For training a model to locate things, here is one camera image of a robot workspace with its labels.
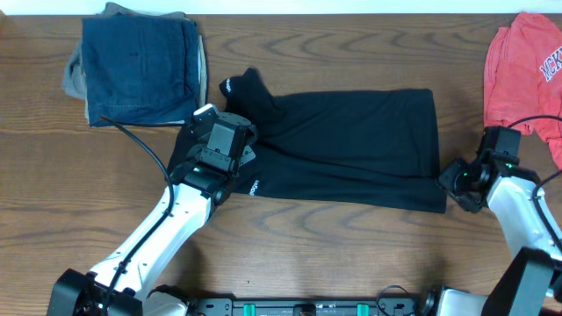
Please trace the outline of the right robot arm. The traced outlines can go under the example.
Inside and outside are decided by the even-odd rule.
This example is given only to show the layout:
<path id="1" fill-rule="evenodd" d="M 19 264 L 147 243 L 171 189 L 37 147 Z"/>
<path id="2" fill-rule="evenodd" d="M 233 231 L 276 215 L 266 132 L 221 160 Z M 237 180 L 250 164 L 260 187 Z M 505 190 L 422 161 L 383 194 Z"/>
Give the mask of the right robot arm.
<path id="1" fill-rule="evenodd" d="M 429 292 L 422 315 L 548 315 L 548 297 L 561 299 L 561 229 L 544 198 L 544 181 L 520 167 L 521 134 L 485 129 L 477 156 L 458 158 L 438 178 L 463 210 L 489 209 L 498 220 L 512 261 L 490 294 L 442 287 Z"/>

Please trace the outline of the black t-shirt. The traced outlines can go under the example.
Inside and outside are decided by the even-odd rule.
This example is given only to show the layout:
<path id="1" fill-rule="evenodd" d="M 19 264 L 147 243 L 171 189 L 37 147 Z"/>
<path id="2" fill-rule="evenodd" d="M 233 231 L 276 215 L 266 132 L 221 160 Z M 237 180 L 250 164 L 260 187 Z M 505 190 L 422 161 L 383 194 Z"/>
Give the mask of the black t-shirt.
<path id="1" fill-rule="evenodd" d="M 226 110 L 248 119 L 255 158 L 235 192 L 443 213 L 436 108 L 429 89 L 272 96 L 259 72 L 220 84 Z"/>

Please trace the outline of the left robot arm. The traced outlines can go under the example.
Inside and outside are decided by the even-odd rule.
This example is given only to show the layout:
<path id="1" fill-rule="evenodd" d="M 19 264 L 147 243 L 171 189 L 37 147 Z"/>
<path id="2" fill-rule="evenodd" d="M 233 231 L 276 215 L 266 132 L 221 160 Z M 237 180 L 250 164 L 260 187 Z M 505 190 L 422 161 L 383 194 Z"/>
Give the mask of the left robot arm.
<path id="1" fill-rule="evenodd" d="M 244 117 L 197 110 L 180 129 L 167 187 L 131 235 L 86 274 L 66 270 L 54 284 L 50 315 L 185 315 L 189 302 L 155 282 L 183 244 L 234 190 L 240 166 L 254 156 L 256 127 Z"/>

